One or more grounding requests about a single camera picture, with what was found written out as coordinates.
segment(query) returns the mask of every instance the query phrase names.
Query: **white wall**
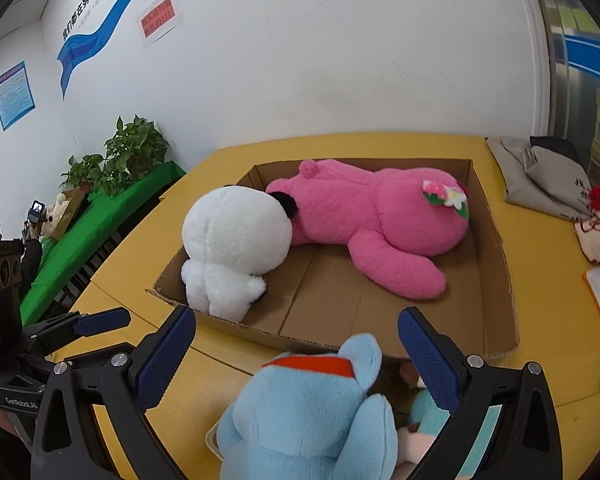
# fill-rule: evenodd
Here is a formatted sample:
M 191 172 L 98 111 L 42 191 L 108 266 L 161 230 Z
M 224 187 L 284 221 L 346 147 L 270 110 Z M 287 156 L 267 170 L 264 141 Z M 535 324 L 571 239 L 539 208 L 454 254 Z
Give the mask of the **white wall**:
M 25 62 L 35 110 L 3 131 L 0 124 L 0 222 L 5 238 L 21 236 L 27 209 L 35 200 L 51 203 L 69 157 L 78 151 L 62 123 L 61 92 L 43 49 L 40 21 L 0 40 L 0 75 Z
M 79 1 L 46 6 L 51 59 Z M 115 1 L 102 0 L 79 32 L 95 31 Z M 526 137 L 538 127 L 524 0 L 174 0 L 184 21 L 145 48 L 138 18 L 154 1 L 132 0 L 107 46 L 73 72 L 62 118 L 86 152 L 102 149 L 119 114 L 155 120 L 185 168 L 277 137 Z M 54 61 L 56 93 L 60 75 Z

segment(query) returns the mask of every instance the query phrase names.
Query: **blue stuffed toy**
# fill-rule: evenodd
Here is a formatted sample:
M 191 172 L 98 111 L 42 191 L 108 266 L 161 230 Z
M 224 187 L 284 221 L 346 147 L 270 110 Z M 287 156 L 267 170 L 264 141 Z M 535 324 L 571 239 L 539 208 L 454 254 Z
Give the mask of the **blue stuffed toy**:
M 222 415 L 220 480 L 389 480 L 397 432 L 389 402 L 367 397 L 382 354 L 359 334 L 337 354 L 282 354 Z

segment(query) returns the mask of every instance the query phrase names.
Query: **gray cloth bag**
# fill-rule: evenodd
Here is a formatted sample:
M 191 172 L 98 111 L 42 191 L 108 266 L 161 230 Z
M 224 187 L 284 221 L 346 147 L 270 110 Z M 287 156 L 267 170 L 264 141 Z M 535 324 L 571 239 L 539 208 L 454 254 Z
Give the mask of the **gray cloth bag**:
M 528 139 L 487 139 L 506 183 L 505 202 L 577 222 L 591 218 L 584 169 Z

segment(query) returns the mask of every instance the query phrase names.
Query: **pink teddy bear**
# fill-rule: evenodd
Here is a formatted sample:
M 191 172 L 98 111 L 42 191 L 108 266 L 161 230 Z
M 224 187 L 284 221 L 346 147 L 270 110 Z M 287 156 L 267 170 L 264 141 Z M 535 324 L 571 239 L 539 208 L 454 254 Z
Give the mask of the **pink teddy bear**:
M 362 273 L 413 300 L 445 290 L 445 275 L 429 257 L 451 250 L 469 225 L 462 186 L 431 168 L 371 172 L 304 160 L 297 176 L 273 181 L 267 192 L 296 201 L 292 245 L 345 244 Z

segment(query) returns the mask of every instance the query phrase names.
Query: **pink ear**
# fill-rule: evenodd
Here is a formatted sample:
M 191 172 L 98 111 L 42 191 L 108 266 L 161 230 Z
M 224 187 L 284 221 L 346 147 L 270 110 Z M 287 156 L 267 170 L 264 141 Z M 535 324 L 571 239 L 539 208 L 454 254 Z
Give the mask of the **pink ear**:
M 303 160 L 300 163 L 300 174 L 305 178 L 311 178 L 318 174 L 320 168 L 318 167 L 318 163 L 315 160 Z

